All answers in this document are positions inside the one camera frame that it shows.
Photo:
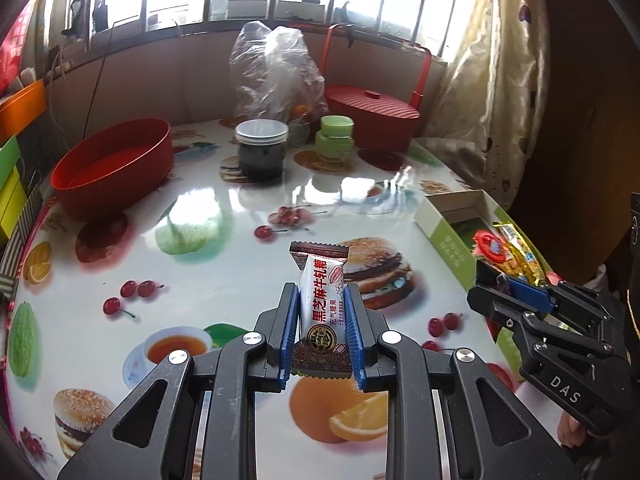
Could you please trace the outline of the person right hand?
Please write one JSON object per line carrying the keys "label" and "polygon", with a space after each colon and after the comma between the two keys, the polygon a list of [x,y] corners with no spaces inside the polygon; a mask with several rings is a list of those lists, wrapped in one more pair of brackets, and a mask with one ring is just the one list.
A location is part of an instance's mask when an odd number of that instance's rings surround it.
{"label": "person right hand", "polygon": [[579,448],[583,446],[588,440],[602,440],[602,437],[598,437],[589,431],[581,422],[578,422],[576,418],[570,416],[567,412],[563,412],[556,428],[556,435],[559,442],[567,448]]}

